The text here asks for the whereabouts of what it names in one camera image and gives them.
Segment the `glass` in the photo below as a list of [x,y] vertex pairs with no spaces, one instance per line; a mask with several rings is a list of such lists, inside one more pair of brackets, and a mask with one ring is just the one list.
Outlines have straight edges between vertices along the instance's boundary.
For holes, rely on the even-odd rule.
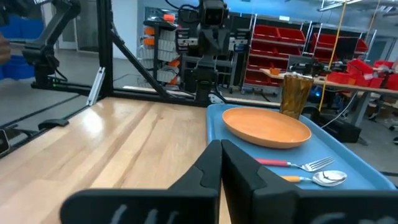
[[312,78],[285,75],[279,112],[298,119],[310,94],[312,84]]

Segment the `blue tray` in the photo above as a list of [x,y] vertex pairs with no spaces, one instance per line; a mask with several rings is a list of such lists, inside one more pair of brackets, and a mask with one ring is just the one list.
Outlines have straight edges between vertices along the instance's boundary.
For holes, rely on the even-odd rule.
[[[320,187],[311,182],[297,184],[302,189],[317,190],[392,190],[396,189],[394,184],[364,162],[347,147],[322,130],[308,118],[301,116],[302,123],[307,125],[312,132],[312,137],[303,145],[293,149],[271,149],[257,146],[246,142],[231,132],[224,125],[224,111],[239,107],[236,105],[210,105],[207,108],[207,135],[208,142],[215,139],[228,139],[239,146],[252,157],[265,159],[282,159],[296,164],[304,164],[326,156],[333,156],[335,162],[322,170],[340,170],[347,173],[348,178],[341,185],[336,187]],[[279,175],[299,175],[302,177],[312,177],[312,173],[304,170],[287,167],[267,166],[271,171]]]

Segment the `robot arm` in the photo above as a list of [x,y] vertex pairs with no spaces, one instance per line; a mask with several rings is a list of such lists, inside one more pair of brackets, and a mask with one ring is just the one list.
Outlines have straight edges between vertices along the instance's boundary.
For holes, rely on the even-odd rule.
[[54,44],[67,24],[79,15],[80,3],[78,0],[0,0],[0,6],[2,5],[4,9],[1,17],[5,22],[7,15],[4,13],[25,17],[31,8],[50,2],[54,5],[56,14],[40,37],[27,42],[22,51],[27,63],[35,67],[35,78],[39,85],[47,84],[48,75],[53,75],[57,71],[59,61],[54,57]]

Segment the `blue storage bin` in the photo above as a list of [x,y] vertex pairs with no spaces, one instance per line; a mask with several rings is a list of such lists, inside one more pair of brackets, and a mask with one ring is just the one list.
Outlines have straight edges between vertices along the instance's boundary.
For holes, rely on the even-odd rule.
[[40,37],[44,30],[44,23],[38,19],[23,19],[21,31],[23,39],[35,40]]
[[3,66],[4,78],[20,80],[34,77],[34,67],[28,65],[25,58],[20,55],[12,55],[8,63]]
[[17,16],[9,16],[10,24],[0,27],[0,32],[7,39],[21,39],[21,22],[22,19]]

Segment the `wooden table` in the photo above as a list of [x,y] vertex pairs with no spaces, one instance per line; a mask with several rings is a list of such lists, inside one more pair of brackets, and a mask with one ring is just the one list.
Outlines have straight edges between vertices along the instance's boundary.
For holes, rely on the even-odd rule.
[[[283,80],[283,75],[285,74],[292,74],[290,72],[283,73],[282,75],[271,75],[269,69],[260,69],[262,73],[267,75],[268,77],[271,78],[276,78],[279,80]],[[323,85],[325,83],[324,80],[320,80],[320,77],[314,79],[314,85]],[[370,87],[363,87],[363,86],[356,86],[356,85],[345,85],[345,84],[339,84],[339,83],[333,83],[333,82],[326,82],[327,87],[333,87],[341,90],[352,90],[354,92],[359,92],[362,91],[363,95],[358,101],[358,107],[356,111],[354,112],[354,115],[351,119],[351,124],[359,127],[363,116],[365,115],[366,108],[368,107],[368,104],[371,99],[371,93],[378,93],[381,95],[390,95],[390,96],[397,96],[398,91],[397,90],[388,90],[388,89],[381,89],[381,88],[370,88]]]
[[0,160],[0,223],[60,223],[81,189],[166,189],[206,146],[206,108],[106,98]]
[[[282,73],[282,75],[271,75],[269,69],[260,69],[260,71],[264,74],[266,74],[268,77],[283,80],[284,77],[283,75],[285,74],[293,74],[290,72],[287,73]],[[320,77],[317,77],[314,79],[314,85],[323,85],[325,83],[324,80],[321,80]],[[347,84],[339,84],[339,83],[334,83],[334,82],[326,82],[327,87],[335,87],[339,89],[345,89],[345,90],[354,90],[354,91],[366,91],[366,92],[373,92],[373,93],[380,93],[383,95],[398,95],[397,90],[388,90],[388,89],[382,89],[382,88],[370,88],[370,87],[364,87],[364,86],[356,86],[356,85],[347,85]]]

